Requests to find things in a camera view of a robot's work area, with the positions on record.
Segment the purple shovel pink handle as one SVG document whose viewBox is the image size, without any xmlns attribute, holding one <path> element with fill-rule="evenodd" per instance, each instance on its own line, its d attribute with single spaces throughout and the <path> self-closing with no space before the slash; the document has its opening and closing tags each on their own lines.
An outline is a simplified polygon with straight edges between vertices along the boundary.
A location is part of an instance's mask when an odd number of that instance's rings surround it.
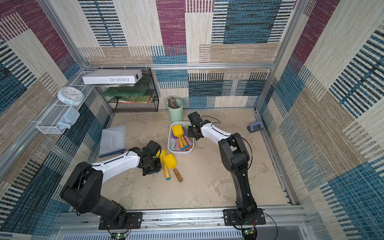
<svg viewBox="0 0 384 240">
<path fill-rule="evenodd" d="M 180 149 L 179 139 L 174 136 L 173 132 L 171 132 L 171 140 L 170 140 L 170 150 L 178 151 Z"/>
<path fill-rule="evenodd" d="M 191 139 L 188 137 L 188 130 L 187 130 L 187 128 L 183 127 L 183 131 L 184 131 L 184 139 L 185 139 L 186 142 L 188 143 L 189 148 L 191 148 L 191 147 L 193 146 L 193 142 L 192 142 Z"/>
</svg>

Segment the white plastic storage box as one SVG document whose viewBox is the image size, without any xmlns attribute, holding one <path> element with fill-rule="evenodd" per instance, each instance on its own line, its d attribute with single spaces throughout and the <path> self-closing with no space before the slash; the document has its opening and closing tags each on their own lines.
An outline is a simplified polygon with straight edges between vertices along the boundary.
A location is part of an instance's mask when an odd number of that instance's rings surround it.
<svg viewBox="0 0 384 240">
<path fill-rule="evenodd" d="M 174 135 L 174 126 L 183 127 L 183 136 L 181 138 Z M 187 136 L 187 132 L 191 123 L 189 122 L 174 122 L 170 126 L 169 138 L 167 143 L 167 149 L 169 153 L 180 156 L 187 156 L 192 153 L 194 149 L 195 140 L 192 137 Z"/>
</svg>

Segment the light blue shovel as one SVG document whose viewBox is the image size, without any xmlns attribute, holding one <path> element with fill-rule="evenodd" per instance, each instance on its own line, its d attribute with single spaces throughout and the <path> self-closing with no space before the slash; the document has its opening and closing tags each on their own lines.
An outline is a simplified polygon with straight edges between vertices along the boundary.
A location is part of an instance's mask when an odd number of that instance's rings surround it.
<svg viewBox="0 0 384 240">
<path fill-rule="evenodd" d="M 169 144 L 169 149 L 171 151 L 175 151 L 175 145 L 176 145 L 176 139 L 171 138 L 170 139 L 170 144 Z"/>
</svg>

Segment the yellow shovel blue tip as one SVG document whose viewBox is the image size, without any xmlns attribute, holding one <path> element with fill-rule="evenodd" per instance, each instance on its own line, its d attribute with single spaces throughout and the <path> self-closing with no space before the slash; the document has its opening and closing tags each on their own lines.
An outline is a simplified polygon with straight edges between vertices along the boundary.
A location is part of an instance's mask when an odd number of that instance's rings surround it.
<svg viewBox="0 0 384 240">
<path fill-rule="evenodd" d="M 183 141 L 183 144 L 185 145 L 185 149 L 187 150 L 189 148 L 189 145 L 188 145 L 188 142 L 186 141 L 185 137 L 184 137 L 184 129 L 183 127 L 181 126 L 181 129 L 182 129 L 182 136 L 181 136 L 181 139 Z"/>
</svg>

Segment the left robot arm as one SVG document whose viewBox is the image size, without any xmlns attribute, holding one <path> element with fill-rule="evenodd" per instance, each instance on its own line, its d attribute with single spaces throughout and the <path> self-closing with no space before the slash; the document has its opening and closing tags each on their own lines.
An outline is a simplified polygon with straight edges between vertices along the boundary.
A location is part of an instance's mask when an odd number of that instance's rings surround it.
<svg viewBox="0 0 384 240">
<path fill-rule="evenodd" d="M 64 184 L 60 197 L 73 207 L 78 215 L 92 213 L 119 229 L 127 227 L 126 209 L 119 203 L 103 197 L 102 185 L 112 177 L 134 168 L 141 169 L 143 176 L 160 172 L 162 165 L 158 154 L 161 150 L 162 147 L 158 143 L 150 141 L 142 149 L 134 147 L 103 162 L 81 162 L 76 165 Z"/>
</svg>

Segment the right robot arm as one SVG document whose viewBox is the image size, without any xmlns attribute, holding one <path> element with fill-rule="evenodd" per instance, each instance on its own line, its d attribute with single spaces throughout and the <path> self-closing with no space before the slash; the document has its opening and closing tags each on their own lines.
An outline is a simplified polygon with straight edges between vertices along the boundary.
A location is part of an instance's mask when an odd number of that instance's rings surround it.
<svg viewBox="0 0 384 240">
<path fill-rule="evenodd" d="M 221 160 L 227 171 L 231 173 L 236 190 L 237 215 L 243 223 L 252 223 L 258 207 L 251 192 L 248 178 L 250 155 L 245 140 L 239 133 L 227 133 L 208 120 L 202 120 L 197 112 L 188 115 L 191 126 L 188 137 L 196 140 L 208 138 L 219 147 Z"/>
</svg>

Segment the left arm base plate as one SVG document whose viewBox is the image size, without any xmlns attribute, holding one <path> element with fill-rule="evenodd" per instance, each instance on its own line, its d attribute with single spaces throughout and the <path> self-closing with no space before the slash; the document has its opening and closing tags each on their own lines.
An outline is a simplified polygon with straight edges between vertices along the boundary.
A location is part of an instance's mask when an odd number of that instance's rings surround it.
<svg viewBox="0 0 384 240">
<path fill-rule="evenodd" d="M 117 220 L 109 220 L 102 217 L 99 230 L 127 230 L 128 228 L 132 230 L 140 229 L 143 219 L 143 212 L 126 212 L 124 215 L 121 215 Z"/>
</svg>

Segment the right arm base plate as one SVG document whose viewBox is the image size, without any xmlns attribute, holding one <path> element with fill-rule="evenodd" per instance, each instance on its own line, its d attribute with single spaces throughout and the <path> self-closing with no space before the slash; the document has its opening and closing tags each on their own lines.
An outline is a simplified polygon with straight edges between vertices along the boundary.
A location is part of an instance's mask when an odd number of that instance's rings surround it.
<svg viewBox="0 0 384 240">
<path fill-rule="evenodd" d="M 224 222 L 226 226 L 245 226 L 245 225 L 265 225 L 265 214 L 263 209 L 257 208 L 249 214 L 241 214 L 237 209 L 223 210 Z"/>
</svg>

